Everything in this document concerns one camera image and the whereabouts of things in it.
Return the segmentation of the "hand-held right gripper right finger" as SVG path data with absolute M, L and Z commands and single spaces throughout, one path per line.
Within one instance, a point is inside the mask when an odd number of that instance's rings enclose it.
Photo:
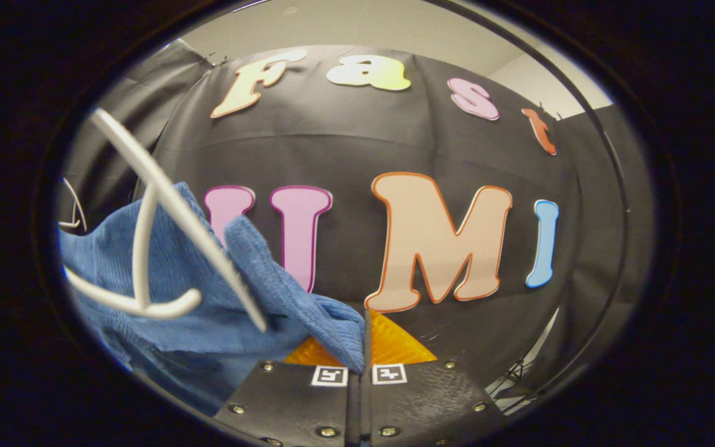
M 370 362 L 374 317 L 364 313 L 361 447 L 470 447 L 508 426 L 493 399 L 451 359 Z

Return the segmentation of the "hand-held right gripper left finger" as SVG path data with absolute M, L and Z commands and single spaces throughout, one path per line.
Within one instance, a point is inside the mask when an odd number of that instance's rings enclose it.
M 215 421 L 272 447 L 360 447 L 360 378 L 314 338 L 254 365 Z

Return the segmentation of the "blue corduroy shirt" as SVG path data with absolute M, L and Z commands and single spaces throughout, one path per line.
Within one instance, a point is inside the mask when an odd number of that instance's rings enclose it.
M 78 311 L 117 361 L 143 371 L 185 404 L 213 415 L 256 363 L 281 361 L 314 338 L 343 367 L 365 368 L 366 323 L 348 305 L 307 292 L 278 265 L 251 221 L 239 216 L 221 232 L 225 252 L 267 317 L 261 333 L 235 291 L 170 215 L 159 207 L 151 226 L 148 285 L 153 302 L 167 303 L 190 289 L 202 302 L 179 318 L 154 320 L 113 309 L 77 292 Z

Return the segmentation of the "white plastic hanger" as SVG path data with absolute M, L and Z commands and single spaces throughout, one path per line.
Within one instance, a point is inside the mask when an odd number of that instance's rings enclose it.
M 116 292 L 107 291 L 95 286 L 72 272 L 68 267 L 63 271 L 70 284 L 97 303 L 127 312 L 133 316 L 153 320 L 171 320 L 182 317 L 193 311 L 202 302 L 202 293 L 191 288 L 172 302 L 155 303 L 150 298 L 150 237 L 156 210 L 162 207 L 171 220 L 184 232 L 191 243 L 209 261 L 215 271 L 220 274 L 228 286 L 235 292 L 253 325 L 266 333 L 269 324 L 260 311 L 248 287 L 240 278 L 235 265 L 226 256 L 224 249 L 218 245 L 215 237 L 211 237 L 206 226 L 199 220 L 196 213 L 177 192 L 170 178 L 159 167 L 148 151 L 142 147 L 136 138 L 102 108 L 94 110 L 89 121 L 99 129 L 108 141 L 120 153 L 122 158 L 145 183 L 146 190 L 141 207 L 137 214 L 135 233 L 132 246 L 132 283 L 134 296 L 128 297 Z
M 59 220 L 57 225 L 63 229 L 79 229 L 81 228 L 84 232 L 88 231 L 87 217 L 83 212 L 83 207 L 79 200 L 79 196 L 71 185 L 67 178 L 62 178 L 63 184 L 67 187 L 68 192 L 71 194 L 72 207 L 71 207 L 71 218 L 70 220 Z

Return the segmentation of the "black tripod stand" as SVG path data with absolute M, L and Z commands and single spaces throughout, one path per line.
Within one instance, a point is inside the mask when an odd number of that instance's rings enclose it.
M 539 335 L 538 340 L 533 343 L 531 349 L 519 360 L 516 360 L 497 381 L 485 388 L 485 392 L 502 414 L 515 413 L 538 399 L 538 395 L 533 390 L 525 387 L 524 379 L 539 357 L 542 346 L 547 341 L 554 323 L 558 319 L 559 311 L 560 308 L 557 307 L 544 331 Z

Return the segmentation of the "black backdrop cloth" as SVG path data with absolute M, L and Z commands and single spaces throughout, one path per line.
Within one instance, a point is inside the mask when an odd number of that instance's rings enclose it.
M 214 65 L 182 40 L 94 107 L 144 145 L 218 243 L 245 216 L 307 292 L 403 328 L 387 363 L 451 359 L 493 384 L 564 299 L 582 221 L 569 151 L 594 145 L 582 113 L 556 116 L 392 49 L 313 45 Z M 627 119 L 595 111 L 625 172 L 633 314 L 652 265 L 652 182 Z

